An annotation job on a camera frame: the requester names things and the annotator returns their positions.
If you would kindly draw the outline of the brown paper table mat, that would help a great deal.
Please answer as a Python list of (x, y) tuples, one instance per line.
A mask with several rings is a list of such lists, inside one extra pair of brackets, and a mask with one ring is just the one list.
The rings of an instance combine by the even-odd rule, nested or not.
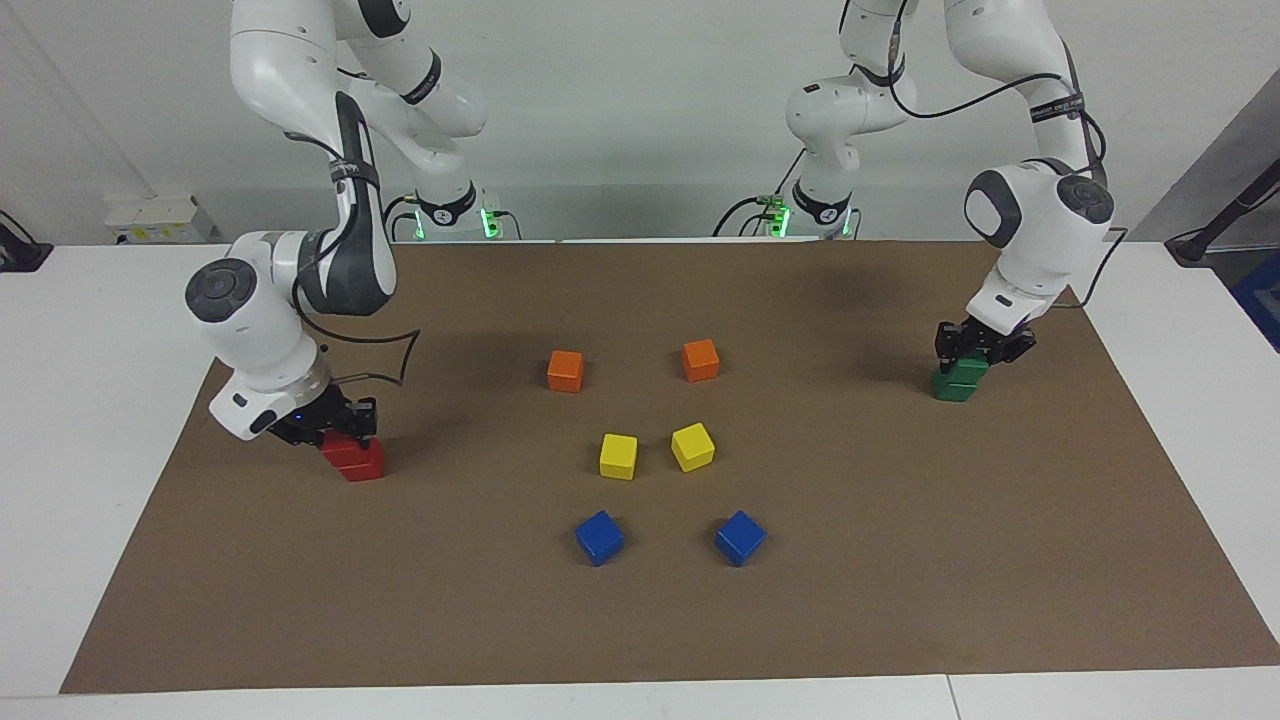
[[(982, 243), (417, 245), (355, 334), (420, 329), (387, 474), (246, 443), (212, 366), (67, 693), (1041, 673), (1280, 664), (1089, 319), (964, 404), (938, 322)], [(686, 380), (710, 338), (719, 375)], [(580, 393), (548, 388), (581, 352)], [(675, 430), (714, 461), (684, 473)], [(639, 439), (599, 475), (605, 433)], [(768, 532), (742, 568), (737, 510)], [(625, 547), (594, 568), (575, 528)]]

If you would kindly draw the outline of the blue floor object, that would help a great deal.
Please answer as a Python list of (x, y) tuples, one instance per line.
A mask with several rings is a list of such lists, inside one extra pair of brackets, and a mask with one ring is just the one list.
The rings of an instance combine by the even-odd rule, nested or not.
[(1230, 295), (1280, 354), (1280, 249), (1233, 284)]

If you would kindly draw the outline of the black stand base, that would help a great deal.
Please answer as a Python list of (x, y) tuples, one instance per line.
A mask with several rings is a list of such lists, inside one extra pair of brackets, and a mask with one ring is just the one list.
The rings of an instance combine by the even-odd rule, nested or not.
[(0, 273), (33, 273), (55, 246), (37, 241), (10, 213), (0, 209)]

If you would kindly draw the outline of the white power strip box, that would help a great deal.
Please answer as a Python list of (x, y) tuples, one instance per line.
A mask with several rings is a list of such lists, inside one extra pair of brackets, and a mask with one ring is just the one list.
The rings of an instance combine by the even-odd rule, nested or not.
[(104, 195), (104, 225), (115, 245), (220, 243), (223, 233), (193, 195)]

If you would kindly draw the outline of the black pole stand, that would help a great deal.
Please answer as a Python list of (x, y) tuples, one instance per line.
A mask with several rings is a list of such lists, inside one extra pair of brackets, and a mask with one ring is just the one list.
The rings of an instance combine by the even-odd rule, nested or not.
[(1180, 266), (1199, 266), (1210, 246), (1243, 217), (1280, 193), (1280, 158), (1271, 161), (1238, 196), (1203, 227), (1166, 240), (1164, 246)]

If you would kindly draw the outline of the blue wooden cube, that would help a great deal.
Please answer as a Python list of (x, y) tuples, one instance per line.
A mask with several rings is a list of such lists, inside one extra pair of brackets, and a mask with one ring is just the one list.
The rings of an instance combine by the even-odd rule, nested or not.
[(768, 532), (745, 510), (735, 511), (716, 530), (713, 546), (733, 568), (746, 565), (765, 543)]
[(594, 568), (608, 564), (625, 547), (625, 532), (605, 510), (581, 521), (573, 530), (573, 538)]

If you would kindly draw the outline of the yellow wooden cube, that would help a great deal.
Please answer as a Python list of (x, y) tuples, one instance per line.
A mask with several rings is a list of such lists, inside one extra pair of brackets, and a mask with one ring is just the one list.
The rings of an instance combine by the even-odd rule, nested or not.
[(632, 480), (637, 468), (637, 437), (605, 433), (598, 459), (599, 475), (607, 479)]
[(695, 471), (714, 461), (716, 443), (703, 423), (680, 428), (671, 436), (671, 451), (684, 473)]

